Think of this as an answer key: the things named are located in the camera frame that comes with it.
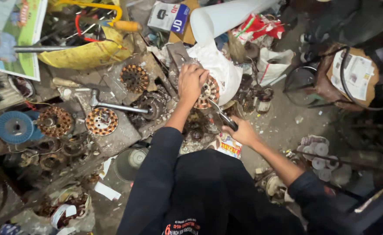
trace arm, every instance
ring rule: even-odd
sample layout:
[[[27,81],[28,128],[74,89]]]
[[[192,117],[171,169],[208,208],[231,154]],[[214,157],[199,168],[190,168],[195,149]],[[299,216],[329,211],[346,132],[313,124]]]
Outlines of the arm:
[[[290,196],[301,207],[303,216],[309,221],[308,232],[310,234],[354,234],[347,216],[340,212],[331,198],[325,194],[324,186],[320,184],[314,174],[303,172],[287,158],[265,144],[254,133],[249,121],[235,116],[232,119],[238,124],[238,131],[234,132],[227,126],[222,129],[266,159],[288,187]]]
[[[151,149],[138,170],[117,234],[160,234],[174,184],[174,167],[183,142],[184,123],[200,95],[208,72],[184,65],[178,83],[180,100],[165,127],[153,136]]]

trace blue wire spool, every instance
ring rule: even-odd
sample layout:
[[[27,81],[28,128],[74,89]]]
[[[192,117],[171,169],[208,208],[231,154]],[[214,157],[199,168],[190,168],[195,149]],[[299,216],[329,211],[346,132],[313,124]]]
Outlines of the blue wire spool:
[[[10,111],[0,116],[0,138],[7,143],[19,144],[29,140],[34,129],[32,119],[22,112]]]

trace broom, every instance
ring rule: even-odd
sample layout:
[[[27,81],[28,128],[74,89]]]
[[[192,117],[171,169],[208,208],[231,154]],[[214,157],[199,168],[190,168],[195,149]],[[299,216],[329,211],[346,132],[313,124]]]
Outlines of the broom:
[[[244,45],[232,34],[231,30],[228,30],[228,40],[232,60],[243,63],[247,56]]]

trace metal bucket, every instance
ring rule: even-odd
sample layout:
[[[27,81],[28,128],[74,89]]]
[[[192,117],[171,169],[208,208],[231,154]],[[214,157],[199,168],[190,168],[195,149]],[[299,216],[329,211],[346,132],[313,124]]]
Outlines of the metal bucket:
[[[146,148],[127,148],[121,152],[113,164],[117,177],[127,182],[133,182],[147,154]]]

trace yellow wire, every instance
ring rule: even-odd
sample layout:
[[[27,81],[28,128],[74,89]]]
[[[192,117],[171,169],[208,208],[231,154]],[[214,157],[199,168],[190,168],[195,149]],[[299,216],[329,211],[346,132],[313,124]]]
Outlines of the yellow wire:
[[[49,105],[49,106],[52,106],[51,104],[48,104],[48,103],[38,103],[38,102],[32,102],[32,101],[30,101],[30,100],[26,100],[27,102],[29,102],[29,103],[32,103],[32,104],[47,104],[47,105]]]

